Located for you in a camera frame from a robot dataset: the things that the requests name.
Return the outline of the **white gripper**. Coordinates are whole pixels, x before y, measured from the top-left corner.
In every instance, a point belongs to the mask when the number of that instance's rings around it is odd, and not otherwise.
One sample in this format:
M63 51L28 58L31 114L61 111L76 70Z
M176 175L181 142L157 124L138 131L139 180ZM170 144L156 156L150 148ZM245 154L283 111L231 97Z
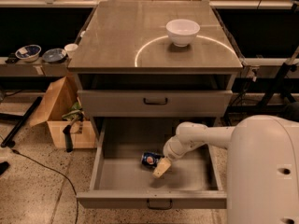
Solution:
M171 161L181 159L188 151L188 145L181 143L176 136L171 137L164 144L163 154L165 158L158 161L152 175L155 178L160 178L171 167Z

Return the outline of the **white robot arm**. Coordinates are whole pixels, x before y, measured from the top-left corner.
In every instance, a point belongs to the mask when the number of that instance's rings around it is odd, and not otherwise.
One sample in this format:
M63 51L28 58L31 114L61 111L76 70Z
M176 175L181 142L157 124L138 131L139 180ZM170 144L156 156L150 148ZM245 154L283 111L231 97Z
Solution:
M202 145L227 150L227 224L299 224L299 123L257 115L230 127L182 122L153 175Z

